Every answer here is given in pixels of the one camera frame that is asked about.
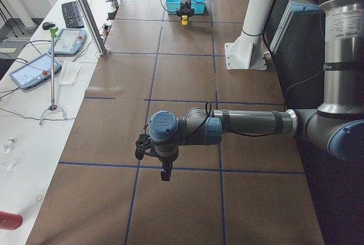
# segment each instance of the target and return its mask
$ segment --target printed label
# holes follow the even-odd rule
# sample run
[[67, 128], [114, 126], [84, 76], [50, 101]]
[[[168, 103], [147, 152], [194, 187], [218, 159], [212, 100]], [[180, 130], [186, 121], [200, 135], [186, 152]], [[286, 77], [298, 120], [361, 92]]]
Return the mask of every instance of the printed label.
[[331, 15], [326, 19], [326, 41], [362, 36], [363, 9]]

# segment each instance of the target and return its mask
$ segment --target blue bin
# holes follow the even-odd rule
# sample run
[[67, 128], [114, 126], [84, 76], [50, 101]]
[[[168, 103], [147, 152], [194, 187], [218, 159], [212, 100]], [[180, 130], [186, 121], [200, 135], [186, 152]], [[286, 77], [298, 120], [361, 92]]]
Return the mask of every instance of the blue bin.
[[[169, 14], [175, 14], [176, 9], [180, 8], [181, 0], [166, 0], [166, 9], [170, 12]], [[203, 14], [205, 11], [205, 0], [193, 0], [192, 8], [195, 10], [195, 14]]]

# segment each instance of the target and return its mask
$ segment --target stand base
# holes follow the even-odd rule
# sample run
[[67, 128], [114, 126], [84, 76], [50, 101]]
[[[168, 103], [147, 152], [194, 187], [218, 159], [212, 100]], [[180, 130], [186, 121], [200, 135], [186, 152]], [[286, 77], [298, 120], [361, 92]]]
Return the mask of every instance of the stand base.
[[57, 105], [51, 105], [49, 106], [43, 113], [42, 115], [40, 116], [40, 122], [39, 124], [42, 125], [44, 120], [45, 120], [45, 116], [47, 113], [55, 113], [57, 111], [60, 111], [62, 112], [62, 116], [63, 118], [66, 120], [67, 119], [67, 114], [66, 114], [66, 111], [64, 110], [64, 108], [60, 107], [60, 106], [57, 106]]
[[240, 59], [236, 54], [231, 51], [231, 47], [236, 43], [225, 43], [225, 59], [226, 67], [228, 69], [256, 69], [266, 70], [267, 64], [264, 59], [263, 42], [260, 41], [258, 46], [251, 44], [250, 49], [247, 49], [247, 55], [245, 59]]

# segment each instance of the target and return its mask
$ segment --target white table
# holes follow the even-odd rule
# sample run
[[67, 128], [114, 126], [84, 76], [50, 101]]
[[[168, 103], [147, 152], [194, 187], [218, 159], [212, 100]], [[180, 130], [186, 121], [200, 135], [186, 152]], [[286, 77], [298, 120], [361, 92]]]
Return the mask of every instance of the white table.
[[[44, 21], [55, 22], [59, 29], [65, 28], [61, 13], [61, 4], [75, 0], [58, 0]], [[108, 5], [105, 0], [92, 0], [90, 8], [100, 28], [107, 18]], [[49, 31], [42, 27], [34, 33], [31, 40], [50, 40]], [[90, 34], [82, 49], [92, 40]], [[50, 43], [34, 43], [41, 53], [47, 52]], [[28, 45], [19, 57], [32, 60], [39, 52]], [[82, 103], [98, 58], [97, 48], [92, 43], [85, 56], [79, 58], [81, 70], [77, 83], [72, 86], [59, 87], [55, 78], [56, 104], [67, 112], [67, 118], [74, 118]], [[59, 62], [69, 57], [57, 57]], [[18, 68], [21, 63], [14, 62], [10, 70]], [[0, 81], [0, 92], [15, 89], [16, 84], [8, 74]], [[50, 80], [28, 91], [17, 90], [0, 100], [0, 107], [14, 111], [26, 117], [40, 118], [42, 112], [51, 104]], [[61, 119], [62, 113], [49, 113], [47, 118]], [[48, 186], [66, 144], [74, 121], [39, 121], [23, 119], [19, 116], [0, 111], [0, 146], [8, 139], [15, 138], [14, 149], [9, 153], [0, 150], [0, 210], [23, 216], [23, 224], [14, 231], [0, 230], [1, 245], [25, 244], [38, 215]]]

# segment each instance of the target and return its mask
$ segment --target red cup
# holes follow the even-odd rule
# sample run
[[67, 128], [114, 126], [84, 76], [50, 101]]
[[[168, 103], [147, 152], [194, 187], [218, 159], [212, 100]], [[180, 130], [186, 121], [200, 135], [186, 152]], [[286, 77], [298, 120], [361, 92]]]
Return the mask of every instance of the red cup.
[[15, 230], [23, 223], [23, 217], [0, 211], [0, 229]]

